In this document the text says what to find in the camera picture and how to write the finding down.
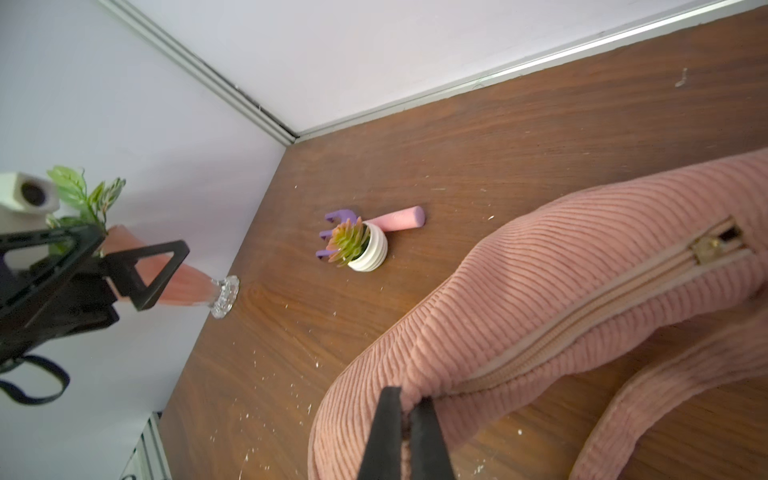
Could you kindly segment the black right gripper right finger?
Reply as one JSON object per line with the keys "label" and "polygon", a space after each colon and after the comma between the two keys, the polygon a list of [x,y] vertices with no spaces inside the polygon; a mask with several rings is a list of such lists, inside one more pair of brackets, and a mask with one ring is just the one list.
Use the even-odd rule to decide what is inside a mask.
{"label": "black right gripper right finger", "polygon": [[411,478],[455,480],[450,456],[431,398],[422,399],[410,416]]}

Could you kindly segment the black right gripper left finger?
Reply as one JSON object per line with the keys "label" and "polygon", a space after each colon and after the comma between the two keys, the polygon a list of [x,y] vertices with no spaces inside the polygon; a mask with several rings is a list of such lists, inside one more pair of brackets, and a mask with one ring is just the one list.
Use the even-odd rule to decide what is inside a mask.
{"label": "black right gripper left finger", "polygon": [[385,387],[380,394],[358,480],[400,480],[403,442],[401,389]]}

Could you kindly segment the pink corduroy bag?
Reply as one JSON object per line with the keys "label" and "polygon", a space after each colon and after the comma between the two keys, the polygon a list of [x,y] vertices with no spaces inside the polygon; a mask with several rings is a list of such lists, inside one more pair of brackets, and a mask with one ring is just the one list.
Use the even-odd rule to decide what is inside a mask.
{"label": "pink corduroy bag", "polygon": [[479,242],[339,375],[317,408],[312,479],[352,479],[383,389],[434,402],[454,448],[562,377],[695,318],[710,332],[640,370],[589,435],[574,479],[615,479],[641,436],[709,389],[767,373],[767,153],[582,190]]}

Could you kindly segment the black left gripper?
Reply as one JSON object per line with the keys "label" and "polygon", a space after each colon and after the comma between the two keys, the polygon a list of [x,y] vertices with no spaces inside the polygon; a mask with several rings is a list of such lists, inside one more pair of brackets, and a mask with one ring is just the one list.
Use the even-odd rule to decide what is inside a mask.
{"label": "black left gripper", "polygon": [[96,225],[1,236],[3,363],[19,362],[49,340],[115,324],[117,297],[104,276],[137,311],[152,308],[190,253],[185,241],[176,240],[107,254],[100,265],[84,265],[104,240]]}

